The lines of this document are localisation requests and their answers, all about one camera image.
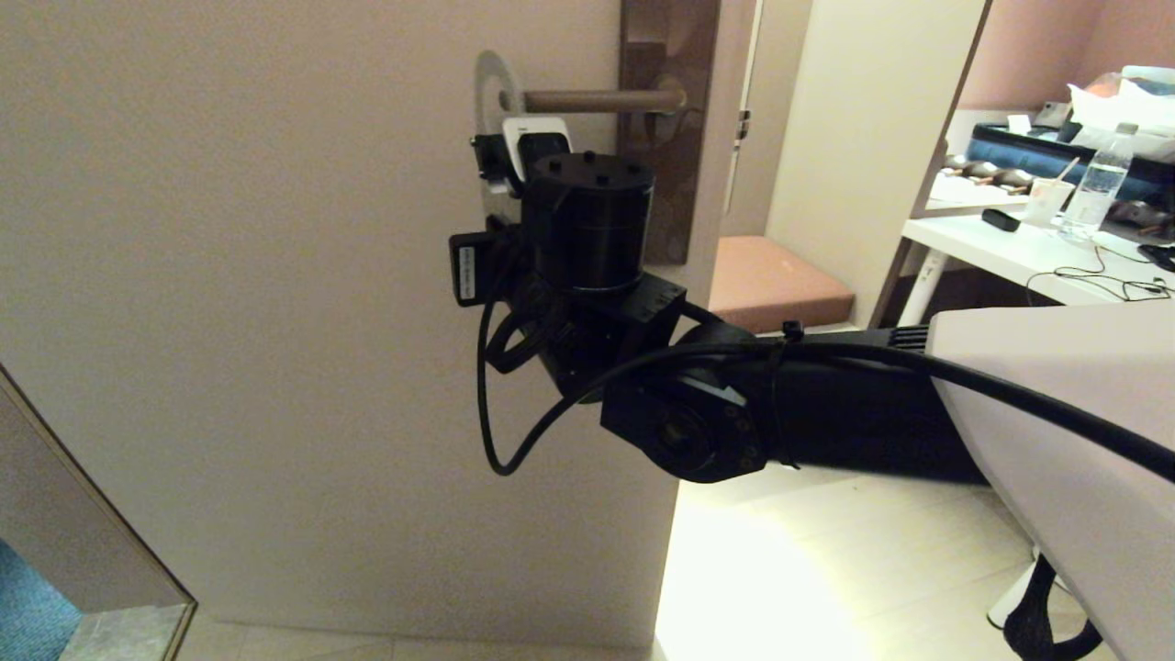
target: desk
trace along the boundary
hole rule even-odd
[[[1049,271],[1059,265],[1097,268],[1097,257],[1092,247],[1070,243],[1029,224],[1021,224],[1016,231],[1003,231],[983,222],[979,215],[908,220],[901,235],[931,249],[914,279],[899,325],[922,322],[947,256],[1021,284],[1034,274]],[[1119,252],[1142,258],[1135,243],[1113,234],[1099,231],[1094,240]],[[1175,272],[1153,263],[1136,263],[1107,251],[1102,251],[1102,256],[1108,275],[1144,282],[1163,277],[1168,282],[1175,282]],[[1061,277],[1040,276],[1033,279],[1032,289],[1067,305],[1117,301],[1093,284]]]

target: carpet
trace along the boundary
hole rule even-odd
[[[0,661],[58,661],[81,615],[0,540]]]

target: plastic bottle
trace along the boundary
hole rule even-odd
[[[1061,217],[1060,234],[1066,237],[1088,241],[1101,227],[1109,205],[1114,203],[1117,189],[1126,181],[1130,169],[1134,150],[1130,148],[1130,136],[1139,130],[1136,123],[1120,123],[1114,131],[1114,140],[1097,149],[1077,190],[1069,201],[1069,208]]]

